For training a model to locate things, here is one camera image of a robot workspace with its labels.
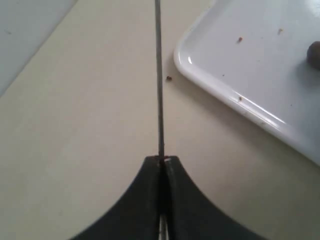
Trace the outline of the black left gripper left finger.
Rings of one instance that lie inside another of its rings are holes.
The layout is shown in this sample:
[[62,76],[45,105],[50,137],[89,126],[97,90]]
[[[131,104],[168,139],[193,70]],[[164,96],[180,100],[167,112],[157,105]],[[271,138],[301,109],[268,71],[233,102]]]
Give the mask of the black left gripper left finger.
[[160,158],[147,156],[119,200],[74,240],[157,240]]

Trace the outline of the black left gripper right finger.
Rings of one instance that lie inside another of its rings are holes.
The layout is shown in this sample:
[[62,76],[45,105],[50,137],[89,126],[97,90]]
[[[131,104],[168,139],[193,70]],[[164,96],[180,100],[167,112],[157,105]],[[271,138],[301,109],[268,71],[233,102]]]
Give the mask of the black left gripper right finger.
[[214,205],[197,187],[177,156],[164,160],[168,184],[170,240],[264,240]]

